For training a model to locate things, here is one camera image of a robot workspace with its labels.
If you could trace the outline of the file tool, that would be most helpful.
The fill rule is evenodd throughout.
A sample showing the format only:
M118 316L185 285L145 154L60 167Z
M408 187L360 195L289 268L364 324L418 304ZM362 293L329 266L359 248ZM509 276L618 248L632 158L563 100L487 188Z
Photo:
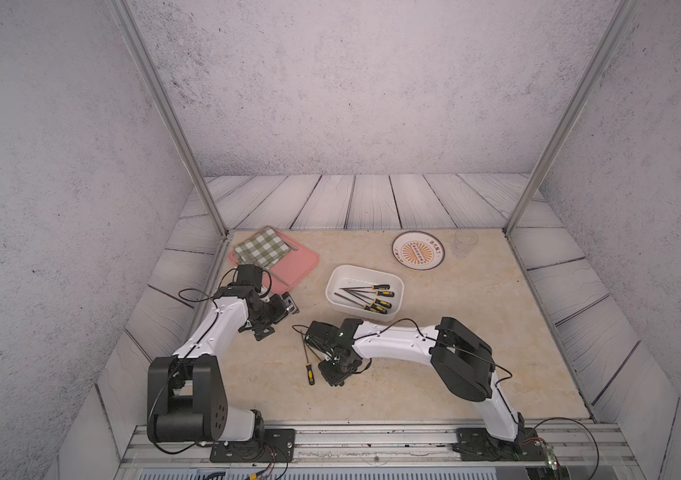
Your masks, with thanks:
M351 290L351 291L356 291L360 294L364 295L374 295L374 296L380 296L380 297L388 297L388 298L395 298L396 293L392 292L390 290L383 290L383 291L377 291L377 290Z
M360 294L356 291L347 290L346 292L352 294L352 296L355 296L356 298L359 298L360 300L365 300L366 302L369 302L370 304L378 305L378 306L385 308L385 309L388 309L388 310L391 310L393 308L393 304L391 302L388 302L388 301L385 301L385 300L380 300L380 299L377 299L377 298L374 299L374 298L369 297L369 296L364 296L363 294Z
M383 290L389 290L391 289L391 286L389 284L379 284L379 285L372 285L372 286L356 286L356 287L348 287L350 290L377 290L377 291L383 291Z
M314 379L312 362L310 362L310 356L308 356L308 343L306 343L306 338L304 338L304 336L302 336L302 349L304 349L304 360L306 360L306 379L308 379L308 385L314 386L314 384L316 384L316 379Z
M342 300L348 301L348 302L350 302L350 303L352 303L352 304L354 304L354 305L356 305L356 306L358 306L358 307L360 307L364 310L370 311L370 312L375 312L375 313L382 314L382 315L386 315L388 313L388 310L386 310L386 308L384 308L380 305L377 305L377 304L368 304L368 303L365 303L365 302L362 302L362 301L359 301L359 300L354 300L353 298L348 298L347 296L344 296L344 295L342 295L338 292L336 292L334 294L334 296L336 296L336 297L338 297Z

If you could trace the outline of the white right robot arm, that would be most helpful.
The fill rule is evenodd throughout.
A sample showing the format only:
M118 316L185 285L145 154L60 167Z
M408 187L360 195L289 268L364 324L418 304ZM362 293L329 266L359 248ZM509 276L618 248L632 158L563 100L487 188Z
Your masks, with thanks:
M369 368L375 359L418 363L436 372L446 388L476 405L490 442L521 452L525 420L506 400L499 374L513 377L493 359L492 347L452 317L421 327L404 318L388 326L347 318L340 326L312 322L298 326L304 346L318 352L318 369L332 386Z

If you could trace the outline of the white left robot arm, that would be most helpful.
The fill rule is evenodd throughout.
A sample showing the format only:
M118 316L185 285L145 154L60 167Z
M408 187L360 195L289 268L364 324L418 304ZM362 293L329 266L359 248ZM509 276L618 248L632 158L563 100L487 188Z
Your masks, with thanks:
M146 434L154 446L166 442L264 444L264 422L256 410L230 406L220 360L238 333L260 341L298 306L288 293L262 285L268 271L252 264L234 268L232 282L200 302L210 312L190 338L148 368Z

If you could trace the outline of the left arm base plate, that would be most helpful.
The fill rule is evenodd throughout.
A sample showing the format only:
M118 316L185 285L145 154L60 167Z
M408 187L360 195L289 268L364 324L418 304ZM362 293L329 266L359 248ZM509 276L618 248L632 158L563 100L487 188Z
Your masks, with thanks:
M210 463L290 463L295 447L296 430L266 428L248 441L214 442Z

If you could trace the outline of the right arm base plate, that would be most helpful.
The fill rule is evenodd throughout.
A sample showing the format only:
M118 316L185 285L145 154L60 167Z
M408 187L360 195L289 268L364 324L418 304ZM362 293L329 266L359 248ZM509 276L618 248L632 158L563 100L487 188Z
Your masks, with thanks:
M462 461L545 461L547 454L542 444L536 444L534 429L523 428L512 441L498 440L484 428L460 428L456 431L457 441L452 450Z

